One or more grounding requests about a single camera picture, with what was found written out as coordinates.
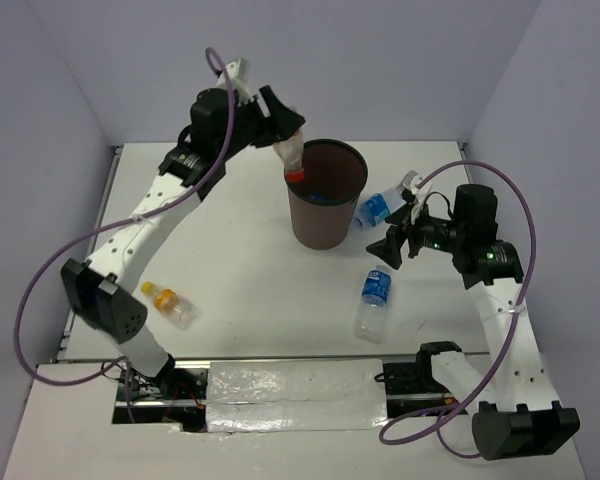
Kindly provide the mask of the clear bottle red cap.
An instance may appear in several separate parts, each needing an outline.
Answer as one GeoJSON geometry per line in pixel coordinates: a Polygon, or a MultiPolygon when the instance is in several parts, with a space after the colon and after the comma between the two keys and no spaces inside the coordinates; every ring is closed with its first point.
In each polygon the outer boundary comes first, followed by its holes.
{"type": "Polygon", "coordinates": [[[283,163],[284,178],[287,183],[297,183],[304,179],[303,167],[304,137],[301,130],[291,137],[273,145],[274,151],[283,163]]]}

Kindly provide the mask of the blue label bottle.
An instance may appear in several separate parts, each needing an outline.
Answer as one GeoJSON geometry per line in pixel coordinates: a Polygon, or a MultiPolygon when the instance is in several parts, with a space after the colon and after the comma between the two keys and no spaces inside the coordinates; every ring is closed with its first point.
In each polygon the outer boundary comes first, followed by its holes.
{"type": "Polygon", "coordinates": [[[329,203],[330,199],[319,193],[311,193],[308,195],[308,198],[317,203],[329,203]]]}
{"type": "Polygon", "coordinates": [[[354,335],[357,338],[375,344],[383,342],[391,286],[392,275],[388,266],[377,265],[369,271],[354,316],[354,335]]]}

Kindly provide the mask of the clear bottle orange label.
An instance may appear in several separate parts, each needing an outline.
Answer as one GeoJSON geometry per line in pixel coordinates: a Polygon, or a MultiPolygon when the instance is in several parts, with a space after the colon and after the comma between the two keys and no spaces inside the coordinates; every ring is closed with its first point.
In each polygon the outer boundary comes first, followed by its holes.
{"type": "Polygon", "coordinates": [[[188,329],[196,318],[195,305],[174,290],[150,281],[144,282],[140,290],[153,307],[179,330],[188,329]]]}

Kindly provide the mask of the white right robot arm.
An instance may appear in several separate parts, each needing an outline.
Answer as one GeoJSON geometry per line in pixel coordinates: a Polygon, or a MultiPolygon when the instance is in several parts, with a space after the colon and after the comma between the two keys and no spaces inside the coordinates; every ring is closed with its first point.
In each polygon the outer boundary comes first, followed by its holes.
{"type": "Polygon", "coordinates": [[[494,461],[551,455],[579,430],[580,419],[576,409],[561,405],[545,375],[526,310],[536,259],[523,267],[515,247],[498,239],[498,200],[492,188],[459,186],[447,204],[447,218],[441,219],[429,213],[432,180],[414,171],[406,174],[397,187],[399,208],[385,212],[385,237],[366,250],[394,270],[402,265],[403,248],[411,259],[423,248],[450,254],[479,311],[492,365],[480,375],[456,343],[421,345],[414,369],[417,384],[427,391],[444,387],[457,401],[433,408],[438,419],[432,426],[398,439],[387,438],[383,428],[379,440],[388,446],[415,442],[438,434],[467,412],[477,457],[494,461]]]}

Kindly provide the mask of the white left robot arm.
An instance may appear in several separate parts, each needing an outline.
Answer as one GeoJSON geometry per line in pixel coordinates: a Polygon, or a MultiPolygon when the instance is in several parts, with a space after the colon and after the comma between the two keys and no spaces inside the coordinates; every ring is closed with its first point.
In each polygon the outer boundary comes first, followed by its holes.
{"type": "Polygon", "coordinates": [[[67,260],[61,279],[72,311],[111,341],[141,374],[153,398],[175,388],[175,360],[146,325],[147,308],[133,295],[140,277],[178,224],[226,173],[225,163],[248,147],[269,147],[292,137],[303,116],[264,86],[257,95],[237,87],[198,94],[190,122],[158,167],[149,191],[109,241],[85,260],[67,260]]]}

